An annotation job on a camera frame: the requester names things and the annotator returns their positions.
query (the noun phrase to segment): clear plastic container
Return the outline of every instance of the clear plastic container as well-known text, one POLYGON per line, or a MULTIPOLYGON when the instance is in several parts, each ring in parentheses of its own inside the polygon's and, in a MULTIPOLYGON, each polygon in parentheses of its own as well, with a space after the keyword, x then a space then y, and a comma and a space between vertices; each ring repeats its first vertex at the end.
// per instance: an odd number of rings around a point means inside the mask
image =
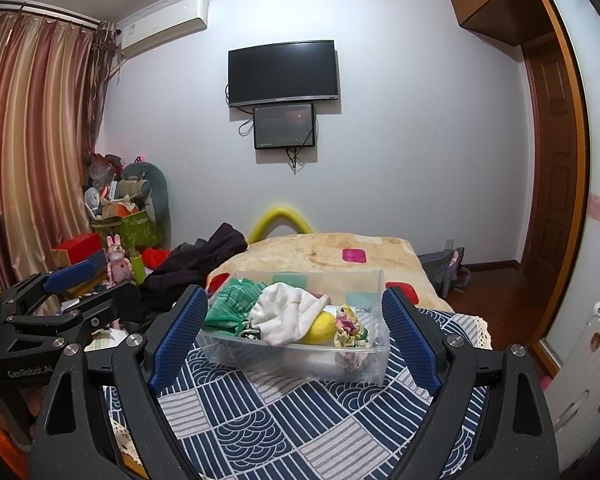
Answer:
MULTIPOLYGON (((231 278, 248 278, 271 285, 298 286, 312 294, 327 294, 331 304, 348 304, 369 330, 370 348, 336 348, 292 343, 271 346, 259 340, 201 330, 198 345, 215 364, 324 381, 382 384, 389 359, 389 329, 382 318, 384 275, 369 272, 255 272, 239 271, 231 278)), ((209 300, 214 304, 218 292, 209 300)))

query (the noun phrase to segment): backpack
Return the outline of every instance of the backpack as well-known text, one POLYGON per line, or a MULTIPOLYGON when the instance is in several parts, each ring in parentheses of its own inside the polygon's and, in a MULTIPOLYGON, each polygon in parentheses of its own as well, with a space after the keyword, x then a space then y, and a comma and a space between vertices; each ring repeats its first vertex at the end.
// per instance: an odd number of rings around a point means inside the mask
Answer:
POLYGON ((418 256, 436 294, 443 300, 452 288, 462 290, 469 285, 471 272, 461 265, 463 257, 464 247, 418 256))

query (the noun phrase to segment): wooden cabinet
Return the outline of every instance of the wooden cabinet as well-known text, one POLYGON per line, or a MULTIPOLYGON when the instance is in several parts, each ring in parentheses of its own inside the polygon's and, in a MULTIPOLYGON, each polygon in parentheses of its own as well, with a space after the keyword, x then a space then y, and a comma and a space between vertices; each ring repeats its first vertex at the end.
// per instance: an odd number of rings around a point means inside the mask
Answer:
POLYGON ((552 30, 541 0, 451 0, 458 23, 516 46, 552 30))

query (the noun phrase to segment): door frame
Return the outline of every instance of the door frame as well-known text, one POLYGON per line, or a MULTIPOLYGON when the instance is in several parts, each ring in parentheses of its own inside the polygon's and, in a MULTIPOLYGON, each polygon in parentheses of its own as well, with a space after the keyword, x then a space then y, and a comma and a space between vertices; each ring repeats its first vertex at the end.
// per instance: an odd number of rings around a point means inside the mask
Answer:
MULTIPOLYGON (((589 199, 589 120, 587 117, 587 108, 584 98, 584 90, 582 87, 582 81, 580 79, 580 72, 578 70, 578 64, 576 62, 571 43, 568 35, 564 30, 564 25, 560 19, 557 10, 554 7, 552 0, 542 0, 542 4, 549 15, 549 19, 554 27, 555 38, 558 40, 560 50, 564 58, 564 64, 567 69, 567 76, 571 94, 573 96, 573 107, 576 122, 576 196, 573 205, 573 216, 571 218, 571 227, 569 231, 569 238, 567 241, 567 248, 560 266, 560 272, 556 280, 554 290, 552 291, 551 297, 549 298, 540 323, 536 327, 536 330, 532 337, 530 350, 533 354, 542 362, 546 367, 547 371, 554 376, 558 373, 560 365, 547 350, 546 347, 541 343, 541 340, 547 334, 551 323, 554 321, 555 316, 558 312, 562 299, 569 286, 569 281, 573 273, 573 267, 575 265, 576 257, 578 256, 578 250, 580 249, 580 241, 582 239, 582 231, 584 228, 584 220, 587 211, 587 202, 589 199)), ((531 205, 531 214, 529 217, 529 227, 526 234, 525 249, 522 257, 522 265, 524 268, 526 256, 528 256, 528 249, 530 246, 530 235, 532 234, 534 223, 536 220, 536 213, 538 211, 538 189, 539 189, 539 169, 540 169, 540 139, 539 139, 539 125, 538 125, 538 108, 537 101, 534 91, 532 73, 528 62, 528 56, 526 50, 539 43, 543 43, 551 39, 549 37, 542 37, 538 40, 533 40, 529 44, 523 45, 523 53, 525 54, 525 65, 526 72, 529 77, 529 85, 531 88, 532 105, 534 113, 534 143, 535 143, 535 167, 534 167, 534 190, 533 199, 531 205)))

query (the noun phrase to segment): metal screw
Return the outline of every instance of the metal screw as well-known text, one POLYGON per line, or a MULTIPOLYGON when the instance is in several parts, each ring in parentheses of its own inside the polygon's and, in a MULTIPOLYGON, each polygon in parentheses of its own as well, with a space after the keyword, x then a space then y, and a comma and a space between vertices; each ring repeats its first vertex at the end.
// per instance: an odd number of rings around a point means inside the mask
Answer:
POLYGON ((446 342, 455 348, 460 348, 464 344, 464 338, 458 334, 451 334, 446 336, 446 342))
POLYGON ((141 334, 132 334, 126 338, 126 344, 128 346, 138 346, 142 342, 141 334))
POLYGON ((511 345, 511 352, 518 357, 524 357, 526 355, 525 347, 522 345, 511 345))
POLYGON ((62 353, 64 355, 72 356, 76 355, 80 351, 80 345, 76 343, 71 343, 67 348, 65 348, 62 353))

